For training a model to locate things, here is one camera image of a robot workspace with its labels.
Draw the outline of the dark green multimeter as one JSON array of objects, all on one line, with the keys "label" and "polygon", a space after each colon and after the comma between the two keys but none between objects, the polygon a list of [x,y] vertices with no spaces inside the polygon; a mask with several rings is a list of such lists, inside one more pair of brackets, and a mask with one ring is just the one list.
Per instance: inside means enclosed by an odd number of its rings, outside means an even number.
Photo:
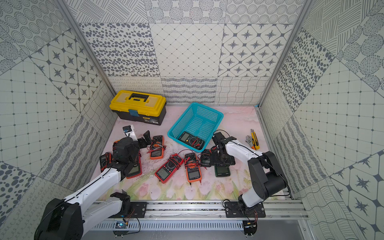
[{"label": "dark green multimeter", "polygon": [[201,150],[205,145],[205,141],[203,139],[188,132],[183,132],[179,137],[179,141],[196,150]]},{"label": "dark green multimeter", "polygon": [[225,178],[231,175],[230,168],[227,166],[215,166],[215,176],[217,178]]}]

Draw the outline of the red multimeter with grey screen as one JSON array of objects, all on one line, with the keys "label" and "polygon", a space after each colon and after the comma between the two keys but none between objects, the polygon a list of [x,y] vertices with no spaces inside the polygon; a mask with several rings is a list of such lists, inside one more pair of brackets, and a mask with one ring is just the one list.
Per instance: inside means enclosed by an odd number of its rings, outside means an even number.
[{"label": "red multimeter with grey screen", "polygon": [[162,184],[165,184],[183,163],[184,159],[178,154],[170,155],[168,160],[155,172],[155,176]]}]

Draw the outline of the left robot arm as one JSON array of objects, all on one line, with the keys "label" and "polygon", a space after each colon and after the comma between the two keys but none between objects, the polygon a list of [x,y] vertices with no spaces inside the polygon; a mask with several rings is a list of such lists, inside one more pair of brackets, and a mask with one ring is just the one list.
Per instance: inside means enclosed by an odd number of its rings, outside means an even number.
[{"label": "left robot arm", "polygon": [[89,230],[109,217],[122,218],[128,225],[134,215],[131,197],[115,192],[102,204],[94,202],[115,184],[124,180],[139,163],[140,150],[151,144],[149,131],[137,138],[132,125],[123,128],[125,137],[116,141],[105,169],[94,180],[63,199],[51,200],[35,233],[35,240],[80,240]]}]

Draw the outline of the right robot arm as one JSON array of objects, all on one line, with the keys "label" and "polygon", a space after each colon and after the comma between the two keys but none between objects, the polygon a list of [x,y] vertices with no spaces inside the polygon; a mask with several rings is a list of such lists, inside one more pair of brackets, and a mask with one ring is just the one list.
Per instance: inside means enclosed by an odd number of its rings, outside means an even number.
[{"label": "right robot arm", "polygon": [[222,133],[213,135],[215,146],[211,149],[211,165],[229,167],[239,160],[248,165],[252,182],[250,188],[238,198],[242,208],[252,208],[288,187],[287,179],[274,153],[262,153],[244,146],[234,137]]}]

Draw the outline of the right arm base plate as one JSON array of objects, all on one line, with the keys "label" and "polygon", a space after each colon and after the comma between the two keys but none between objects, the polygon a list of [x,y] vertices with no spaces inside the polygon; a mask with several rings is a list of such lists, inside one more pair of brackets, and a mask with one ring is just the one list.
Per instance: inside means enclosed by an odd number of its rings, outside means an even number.
[{"label": "right arm base plate", "polygon": [[227,218],[265,218],[265,208],[262,203],[256,204],[251,208],[242,207],[238,202],[224,200],[222,206],[225,209]]}]

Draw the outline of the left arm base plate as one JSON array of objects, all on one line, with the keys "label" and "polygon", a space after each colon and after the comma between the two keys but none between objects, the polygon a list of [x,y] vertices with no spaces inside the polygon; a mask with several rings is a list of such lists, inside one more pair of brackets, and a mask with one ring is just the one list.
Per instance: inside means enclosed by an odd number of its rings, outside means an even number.
[{"label": "left arm base plate", "polygon": [[126,202],[123,203],[121,211],[117,214],[119,218],[144,218],[148,202]]}]

